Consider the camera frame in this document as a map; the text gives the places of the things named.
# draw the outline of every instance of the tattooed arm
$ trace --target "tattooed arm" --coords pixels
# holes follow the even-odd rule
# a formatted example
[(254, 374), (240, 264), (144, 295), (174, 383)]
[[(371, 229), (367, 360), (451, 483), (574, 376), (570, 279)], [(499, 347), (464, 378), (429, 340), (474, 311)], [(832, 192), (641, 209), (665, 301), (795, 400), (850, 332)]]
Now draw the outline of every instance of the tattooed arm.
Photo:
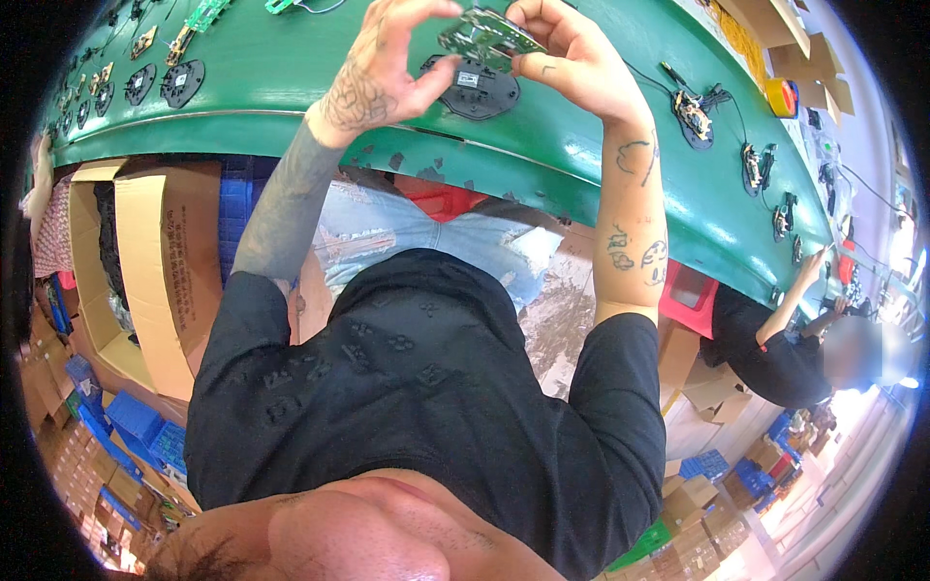
[(452, 84), (458, 57), (418, 80), (407, 72), (415, 26), (452, 18), (451, 0), (376, 0), (323, 98), (304, 115), (246, 225), (232, 271), (267, 277), (285, 295), (310, 252), (323, 201), (345, 148), (363, 131), (423, 114)]
[(555, 88), (604, 121), (595, 322), (621, 312), (655, 322), (669, 241), (656, 126), (643, 93), (597, 24), (567, 4), (518, 0), (507, 18), (549, 49), (515, 58), (516, 73)]

